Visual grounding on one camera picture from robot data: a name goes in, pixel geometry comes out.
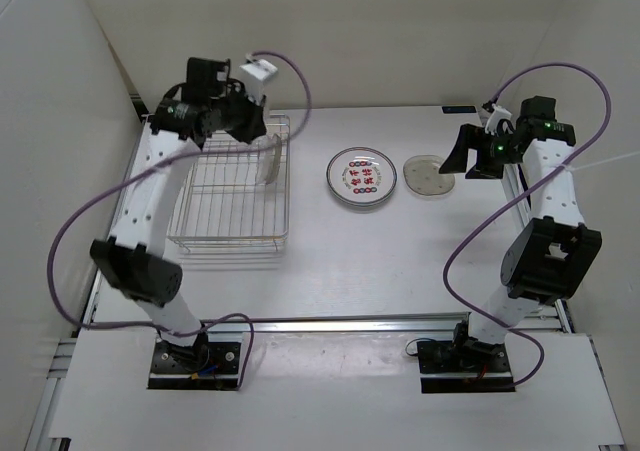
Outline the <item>clear glass plate front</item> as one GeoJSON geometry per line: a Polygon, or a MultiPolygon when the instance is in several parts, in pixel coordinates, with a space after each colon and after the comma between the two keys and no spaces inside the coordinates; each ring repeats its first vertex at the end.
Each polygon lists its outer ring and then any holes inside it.
{"type": "Polygon", "coordinates": [[[437,155],[416,155],[403,165],[404,181],[411,192],[423,198],[439,198],[455,186],[453,174],[441,174],[444,159],[437,155]]]}

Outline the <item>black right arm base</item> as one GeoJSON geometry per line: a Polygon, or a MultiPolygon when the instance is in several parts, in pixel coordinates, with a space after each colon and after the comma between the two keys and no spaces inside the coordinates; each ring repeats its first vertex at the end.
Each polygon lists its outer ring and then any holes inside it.
{"type": "Polygon", "coordinates": [[[449,339],[414,338],[404,351],[418,360],[423,394],[516,390],[505,344],[486,344],[470,337],[466,322],[458,323],[449,339]]]}

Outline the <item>green rim dotted plate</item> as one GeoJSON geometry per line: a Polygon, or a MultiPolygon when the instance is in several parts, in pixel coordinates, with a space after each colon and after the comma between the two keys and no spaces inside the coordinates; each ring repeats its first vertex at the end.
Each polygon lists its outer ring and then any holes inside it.
{"type": "Polygon", "coordinates": [[[398,182],[392,161],[368,147],[340,151],[329,161],[325,175],[332,195],[343,204],[358,208],[382,205],[398,182]]]}

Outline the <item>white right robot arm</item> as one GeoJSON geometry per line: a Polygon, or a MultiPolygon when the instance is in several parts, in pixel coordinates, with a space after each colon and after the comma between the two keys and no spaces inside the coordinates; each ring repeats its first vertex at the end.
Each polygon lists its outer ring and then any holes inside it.
{"type": "Polygon", "coordinates": [[[553,98],[522,102],[518,118],[494,106],[485,127],[461,126],[441,174],[500,179],[520,166],[529,183],[530,219],[502,260],[500,287],[485,305],[457,325],[449,358],[460,370],[477,367],[539,305],[571,298],[602,246],[577,204],[572,171],[575,132],[555,117],[553,98]]]}

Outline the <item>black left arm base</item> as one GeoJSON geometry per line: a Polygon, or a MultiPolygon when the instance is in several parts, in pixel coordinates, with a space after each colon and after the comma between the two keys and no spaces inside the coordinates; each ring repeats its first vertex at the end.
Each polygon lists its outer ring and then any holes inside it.
{"type": "Polygon", "coordinates": [[[239,388],[242,343],[239,340],[200,341],[195,352],[162,340],[154,344],[147,388],[175,391],[235,391],[239,388]]]}

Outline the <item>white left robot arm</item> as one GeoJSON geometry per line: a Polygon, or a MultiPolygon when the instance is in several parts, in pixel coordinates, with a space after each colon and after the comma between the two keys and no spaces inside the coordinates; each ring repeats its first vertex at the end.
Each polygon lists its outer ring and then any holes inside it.
{"type": "Polygon", "coordinates": [[[179,293],[181,267],[165,258],[166,235],[180,190],[205,142],[217,131],[250,144],[266,133],[264,88],[276,73],[249,58],[230,75],[229,61],[190,58],[184,82],[172,86],[149,119],[145,177],[130,188],[122,216],[90,256],[108,284],[135,302],[175,348],[188,371],[206,366],[202,324],[179,293]]]}

